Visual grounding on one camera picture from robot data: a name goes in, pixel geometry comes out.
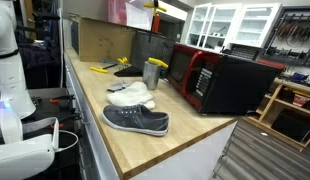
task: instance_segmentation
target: white robot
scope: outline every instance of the white robot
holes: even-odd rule
[[[23,140],[25,131],[38,129],[37,125],[22,125],[21,119],[31,115],[35,106],[25,85],[20,54],[14,36],[16,28],[12,1],[0,1],[0,133],[5,144],[0,145],[0,180],[25,179],[47,169],[58,148],[58,121],[54,133]]]

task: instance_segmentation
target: shoelace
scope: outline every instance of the shoelace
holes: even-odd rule
[[[125,106],[121,109],[120,113],[122,113],[122,114],[133,114],[133,113],[137,113],[138,110],[139,110],[139,105]]]

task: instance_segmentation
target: cardboard box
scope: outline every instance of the cardboard box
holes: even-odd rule
[[[81,61],[115,61],[131,54],[135,30],[102,21],[81,18],[79,57]]]

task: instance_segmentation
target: floor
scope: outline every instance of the floor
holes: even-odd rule
[[[210,180],[310,180],[310,145],[299,152],[240,120]]]

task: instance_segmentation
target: white cabinet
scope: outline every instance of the white cabinet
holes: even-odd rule
[[[219,51],[228,43],[241,4],[195,6],[185,44]]]
[[[263,47],[280,7],[280,3],[244,5],[231,43]]]

